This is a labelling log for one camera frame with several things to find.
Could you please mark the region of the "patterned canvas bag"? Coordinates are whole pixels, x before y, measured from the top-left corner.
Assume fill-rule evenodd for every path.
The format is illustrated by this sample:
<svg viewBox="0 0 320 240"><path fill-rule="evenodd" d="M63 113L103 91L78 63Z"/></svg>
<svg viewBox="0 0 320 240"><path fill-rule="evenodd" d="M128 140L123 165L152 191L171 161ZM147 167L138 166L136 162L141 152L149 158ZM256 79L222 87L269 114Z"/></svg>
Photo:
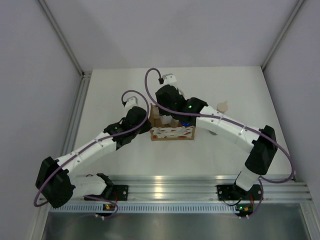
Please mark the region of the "patterned canvas bag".
<svg viewBox="0 0 320 240"><path fill-rule="evenodd" d="M193 140L195 138L195 126L182 126L178 119L173 118L170 125L163 125L160 116L165 115L162 109L157 105L150 105L149 121L151 123L151 140L152 141L169 141L169 140Z"/></svg>

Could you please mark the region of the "grey pump bottle beige top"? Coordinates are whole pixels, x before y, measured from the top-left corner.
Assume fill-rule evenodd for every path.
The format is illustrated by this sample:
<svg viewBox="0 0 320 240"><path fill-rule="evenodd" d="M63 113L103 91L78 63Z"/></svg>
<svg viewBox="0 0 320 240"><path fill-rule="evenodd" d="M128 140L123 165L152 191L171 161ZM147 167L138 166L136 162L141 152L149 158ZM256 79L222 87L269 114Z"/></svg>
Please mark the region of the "grey pump bottle beige top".
<svg viewBox="0 0 320 240"><path fill-rule="evenodd" d="M223 101L223 102L219 102L217 105L216 105L216 111L221 113L221 114L225 114L226 111L228 110L228 101Z"/></svg>

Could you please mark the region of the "large white bottle grey cap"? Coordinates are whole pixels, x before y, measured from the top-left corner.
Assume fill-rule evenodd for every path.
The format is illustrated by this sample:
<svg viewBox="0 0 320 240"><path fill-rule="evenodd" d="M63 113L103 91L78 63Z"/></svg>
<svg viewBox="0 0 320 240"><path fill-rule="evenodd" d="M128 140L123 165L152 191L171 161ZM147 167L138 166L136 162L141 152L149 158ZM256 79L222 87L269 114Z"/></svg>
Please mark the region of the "large white bottle grey cap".
<svg viewBox="0 0 320 240"><path fill-rule="evenodd" d="M161 115L160 116L160 121L162 125L170 125L172 122L173 118L171 115Z"/></svg>

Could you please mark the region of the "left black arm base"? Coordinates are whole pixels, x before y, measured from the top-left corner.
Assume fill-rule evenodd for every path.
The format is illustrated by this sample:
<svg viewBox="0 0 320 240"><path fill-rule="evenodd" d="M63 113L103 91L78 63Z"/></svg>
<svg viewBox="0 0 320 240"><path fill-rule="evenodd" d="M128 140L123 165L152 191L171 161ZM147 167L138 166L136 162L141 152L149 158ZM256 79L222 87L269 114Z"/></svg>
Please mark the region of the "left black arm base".
<svg viewBox="0 0 320 240"><path fill-rule="evenodd" d="M110 201L127 201L129 195L128 185L114 185L109 196Z"/></svg>

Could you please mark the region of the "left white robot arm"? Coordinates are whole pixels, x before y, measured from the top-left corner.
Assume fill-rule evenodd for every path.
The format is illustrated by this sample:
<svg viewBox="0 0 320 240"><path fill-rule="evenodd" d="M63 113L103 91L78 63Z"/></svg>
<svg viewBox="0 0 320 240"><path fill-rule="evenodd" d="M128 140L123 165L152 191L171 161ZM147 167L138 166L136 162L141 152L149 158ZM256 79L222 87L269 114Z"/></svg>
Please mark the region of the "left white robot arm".
<svg viewBox="0 0 320 240"><path fill-rule="evenodd" d="M35 186L38 192L33 205L40 207L38 198L43 196L53 208L65 205L72 198L83 197L87 201L108 200L114 184L103 173L78 172L103 156L119 150L135 137L151 129L149 111L133 106L120 121L108 125L97 137L78 149L56 159L45 158L38 172Z"/></svg>

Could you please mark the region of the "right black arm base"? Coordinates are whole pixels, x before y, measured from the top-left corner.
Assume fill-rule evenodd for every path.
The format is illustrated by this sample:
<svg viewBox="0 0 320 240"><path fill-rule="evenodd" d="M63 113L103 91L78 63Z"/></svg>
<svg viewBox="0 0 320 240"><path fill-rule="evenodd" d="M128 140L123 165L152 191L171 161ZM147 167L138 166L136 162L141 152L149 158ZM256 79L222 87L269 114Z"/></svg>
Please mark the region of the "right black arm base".
<svg viewBox="0 0 320 240"><path fill-rule="evenodd" d="M219 184L216 186L218 199L221 201L246 200L251 190L244 190L235 184Z"/></svg>

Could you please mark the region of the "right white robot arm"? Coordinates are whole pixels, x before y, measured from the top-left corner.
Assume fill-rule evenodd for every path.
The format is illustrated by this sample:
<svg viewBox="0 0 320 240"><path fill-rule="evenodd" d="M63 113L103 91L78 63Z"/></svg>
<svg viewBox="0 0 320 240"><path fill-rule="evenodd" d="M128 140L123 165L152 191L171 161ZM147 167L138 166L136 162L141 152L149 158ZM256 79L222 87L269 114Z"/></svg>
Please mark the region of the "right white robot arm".
<svg viewBox="0 0 320 240"><path fill-rule="evenodd" d="M233 119L225 117L199 98L185 99L176 87L169 84L161 87L155 96L156 102L162 106L159 108L161 115L170 115L181 124L215 133L249 153L232 187L237 198L248 196L259 176L268 172L278 150L275 130L266 125L250 131L241 123L235 124Z"/></svg>

